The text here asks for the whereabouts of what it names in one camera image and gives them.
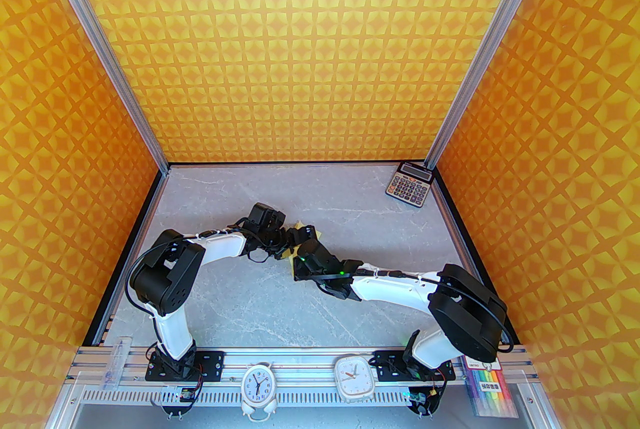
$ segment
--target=yellow patterned backdrop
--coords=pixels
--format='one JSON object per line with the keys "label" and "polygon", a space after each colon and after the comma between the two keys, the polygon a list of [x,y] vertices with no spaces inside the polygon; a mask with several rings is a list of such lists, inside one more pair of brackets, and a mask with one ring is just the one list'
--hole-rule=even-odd
{"label": "yellow patterned backdrop", "polygon": [[67,0],[0,43],[0,425],[42,427],[156,166]]}
{"label": "yellow patterned backdrop", "polygon": [[525,0],[439,168],[567,427],[640,427],[640,0]]}
{"label": "yellow patterned backdrop", "polygon": [[426,155],[500,0],[91,0],[170,161]]}

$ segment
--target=black mounting plate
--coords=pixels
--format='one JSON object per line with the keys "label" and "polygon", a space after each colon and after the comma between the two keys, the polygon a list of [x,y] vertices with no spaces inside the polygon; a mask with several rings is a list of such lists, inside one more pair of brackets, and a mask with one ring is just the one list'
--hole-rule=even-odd
{"label": "black mounting plate", "polygon": [[[375,371],[377,372],[377,379],[379,382],[389,383],[393,381],[420,381],[420,379],[416,379],[407,371],[407,364],[402,358],[402,353],[403,351],[374,351],[374,367]],[[453,370],[451,361],[442,363],[439,369],[444,372],[444,377],[437,370],[431,370],[427,367],[424,367],[423,372],[426,374],[425,381],[443,381],[444,378],[446,378],[448,381],[455,380],[456,373]]]}
{"label": "black mounting plate", "polygon": [[[194,360],[194,367],[199,368],[202,366],[202,380],[205,383],[219,383],[222,376],[222,369],[225,365],[224,352],[222,351],[196,351],[196,357]],[[146,374],[144,375],[146,381],[151,382],[177,382],[184,383],[186,381],[198,381],[198,372],[194,371],[187,378],[180,378],[170,368],[164,366],[156,351],[151,354],[151,359],[146,366]]]}

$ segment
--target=calculator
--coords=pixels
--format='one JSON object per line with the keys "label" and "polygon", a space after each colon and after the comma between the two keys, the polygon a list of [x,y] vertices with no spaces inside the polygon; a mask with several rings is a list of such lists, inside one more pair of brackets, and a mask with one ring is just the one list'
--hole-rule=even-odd
{"label": "calculator", "polygon": [[386,193],[420,208],[425,204],[429,187],[434,181],[433,174],[423,166],[407,161],[401,162],[386,188]]}

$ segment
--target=white alarm clock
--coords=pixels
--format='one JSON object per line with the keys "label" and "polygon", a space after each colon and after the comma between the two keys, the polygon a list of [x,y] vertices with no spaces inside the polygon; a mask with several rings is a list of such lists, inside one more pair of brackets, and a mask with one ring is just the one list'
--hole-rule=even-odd
{"label": "white alarm clock", "polygon": [[[242,415],[247,415],[251,422],[265,422],[278,406],[276,399],[276,378],[270,365],[258,363],[249,367],[242,377],[240,385],[242,396]],[[267,416],[255,419],[252,415],[256,409],[262,408]]]}
{"label": "white alarm clock", "polygon": [[373,395],[376,384],[369,363],[362,356],[345,356],[333,368],[335,385],[345,402],[367,399]]}

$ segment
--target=calculator display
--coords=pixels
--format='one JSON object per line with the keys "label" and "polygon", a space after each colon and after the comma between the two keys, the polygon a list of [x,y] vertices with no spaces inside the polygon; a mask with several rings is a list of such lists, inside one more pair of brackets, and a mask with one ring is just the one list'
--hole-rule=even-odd
{"label": "calculator display", "polygon": [[412,168],[409,164],[403,164],[400,167],[400,170],[403,173],[407,173],[416,178],[424,180],[425,182],[430,182],[432,180],[432,175],[430,173],[425,173],[424,171],[419,170],[418,168]]}

